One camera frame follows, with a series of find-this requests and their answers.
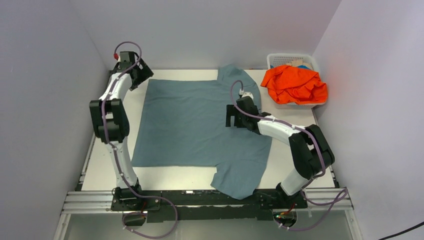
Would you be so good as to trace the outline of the grey-blue t shirt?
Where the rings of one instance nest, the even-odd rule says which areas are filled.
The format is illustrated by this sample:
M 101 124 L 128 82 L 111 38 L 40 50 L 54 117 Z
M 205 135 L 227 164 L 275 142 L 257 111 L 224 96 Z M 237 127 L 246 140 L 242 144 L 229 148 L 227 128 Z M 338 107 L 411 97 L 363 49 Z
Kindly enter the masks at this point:
M 215 80 L 150 79 L 132 165 L 215 167 L 213 188 L 238 200 L 251 196 L 266 169 L 272 139 L 226 127 L 227 107 L 240 88 L 261 108 L 256 82 L 234 65 L 219 68 Z

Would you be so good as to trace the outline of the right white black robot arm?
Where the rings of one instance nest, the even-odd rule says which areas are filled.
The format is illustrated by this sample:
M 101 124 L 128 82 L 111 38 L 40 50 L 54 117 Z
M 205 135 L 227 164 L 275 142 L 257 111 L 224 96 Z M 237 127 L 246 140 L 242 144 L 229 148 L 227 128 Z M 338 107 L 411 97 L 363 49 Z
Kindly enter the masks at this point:
M 268 112 L 259 112 L 251 96 L 242 96 L 226 106 L 225 125 L 245 128 L 289 146 L 294 168 L 277 185 L 275 194 L 276 203 L 282 208 L 289 207 L 303 188 L 324 175 L 335 162 L 333 151 L 318 125 L 295 125 Z

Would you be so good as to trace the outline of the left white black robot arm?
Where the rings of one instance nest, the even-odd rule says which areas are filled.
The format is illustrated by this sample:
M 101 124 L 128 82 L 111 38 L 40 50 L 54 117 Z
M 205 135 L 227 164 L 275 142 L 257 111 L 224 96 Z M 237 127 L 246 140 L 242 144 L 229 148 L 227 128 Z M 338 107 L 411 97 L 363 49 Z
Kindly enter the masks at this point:
M 123 201 L 129 209 L 137 210 L 143 205 L 144 196 L 128 149 L 130 122 L 124 98 L 154 73 L 134 51 L 115 52 L 114 58 L 117 62 L 108 86 L 98 100 L 89 103 L 89 110 L 94 134 L 105 144 L 112 159 L 116 177 L 114 201 Z

